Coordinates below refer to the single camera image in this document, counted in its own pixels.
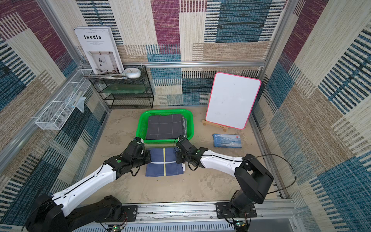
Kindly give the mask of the navy blue pillowcase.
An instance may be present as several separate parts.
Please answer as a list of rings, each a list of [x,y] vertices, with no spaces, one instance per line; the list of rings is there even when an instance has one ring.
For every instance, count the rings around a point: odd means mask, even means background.
[[[167,177],[182,175],[185,165],[176,162],[176,152],[173,148],[149,149],[151,162],[146,165],[146,177]]]

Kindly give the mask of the green plastic basket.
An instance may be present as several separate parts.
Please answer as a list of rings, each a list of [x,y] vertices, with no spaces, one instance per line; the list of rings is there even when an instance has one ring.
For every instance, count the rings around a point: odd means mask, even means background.
[[[171,144],[180,135],[194,137],[194,117],[185,109],[149,110],[141,114],[136,136],[145,144]]]

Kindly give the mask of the dark grey checked pillowcase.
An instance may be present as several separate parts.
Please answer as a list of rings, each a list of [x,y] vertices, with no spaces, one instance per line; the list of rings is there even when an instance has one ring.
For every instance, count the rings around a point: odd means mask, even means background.
[[[176,139],[186,136],[186,120],[181,114],[155,115],[148,119],[146,140]]]

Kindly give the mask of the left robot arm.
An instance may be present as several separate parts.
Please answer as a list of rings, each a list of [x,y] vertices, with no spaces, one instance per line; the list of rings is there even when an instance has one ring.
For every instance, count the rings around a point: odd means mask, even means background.
[[[106,196],[99,202],[80,206],[92,194],[130,173],[133,169],[151,162],[143,139],[135,137],[118,156],[105,160],[96,171],[72,186],[54,193],[42,194],[35,199],[34,209],[25,223],[29,232],[72,232],[94,221],[123,218],[122,203],[114,196]]]

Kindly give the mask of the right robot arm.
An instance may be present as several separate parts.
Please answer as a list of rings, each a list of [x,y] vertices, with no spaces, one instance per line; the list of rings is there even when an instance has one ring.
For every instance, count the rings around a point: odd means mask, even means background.
[[[191,171],[214,169],[235,177],[240,189],[226,206],[234,218],[253,216],[255,204],[262,204],[274,181],[273,175],[251,154],[232,157],[207,148],[197,148],[183,135],[174,140],[176,162],[186,163]]]

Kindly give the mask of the wooden whiteboard stand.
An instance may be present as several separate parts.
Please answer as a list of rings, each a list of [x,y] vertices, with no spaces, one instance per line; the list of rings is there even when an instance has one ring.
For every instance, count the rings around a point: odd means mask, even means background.
[[[208,122],[208,121],[206,121],[206,120],[202,120],[202,123],[203,123],[204,126],[206,126],[206,125],[210,125],[210,126],[213,126],[213,127],[220,128],[220,129],[222,129],[224,132],[227,132],[228,129],[229,129],[229,127],[227,127],[227,126],[223,126],[223,125],[219,125],[219,124],[216,124],[216,123]]]

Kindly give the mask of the pink framed whiteboard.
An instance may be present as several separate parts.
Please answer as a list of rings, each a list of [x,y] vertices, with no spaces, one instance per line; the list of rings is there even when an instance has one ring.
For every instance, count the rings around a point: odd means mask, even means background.
[[[205,120],[238,130],[244,129],[260,87],[259,79],[216,73]]]

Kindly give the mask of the white round bowl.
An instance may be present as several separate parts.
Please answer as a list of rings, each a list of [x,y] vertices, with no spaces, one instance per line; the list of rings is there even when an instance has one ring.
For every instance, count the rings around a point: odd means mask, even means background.
[[[142,74],[142,71],[138,68],[126,68],[123,72],[123,74],[127,77],[127,78],[139,78]]]

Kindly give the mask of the Inedia magazine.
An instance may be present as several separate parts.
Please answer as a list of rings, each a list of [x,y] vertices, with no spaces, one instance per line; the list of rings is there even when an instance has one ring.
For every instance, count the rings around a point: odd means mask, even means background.
[[[124,68],[109,27],[77,27],[77,39],[94,74],[120,74]]]

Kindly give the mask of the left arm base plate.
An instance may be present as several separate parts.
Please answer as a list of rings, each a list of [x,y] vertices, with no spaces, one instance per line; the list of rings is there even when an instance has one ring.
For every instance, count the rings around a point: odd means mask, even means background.
[[[122,205],[121,207],[121,218],[119,222],[134,222],[137,217],[138,206],[137,205]]]

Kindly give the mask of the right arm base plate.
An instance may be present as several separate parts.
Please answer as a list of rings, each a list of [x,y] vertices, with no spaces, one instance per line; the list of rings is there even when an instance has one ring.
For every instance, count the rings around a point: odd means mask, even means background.
[[[238,209],[236,206],[227,202],[215,203],[217,218],[256,218],[257,212],[254,204],[249,204],[244,209]]]

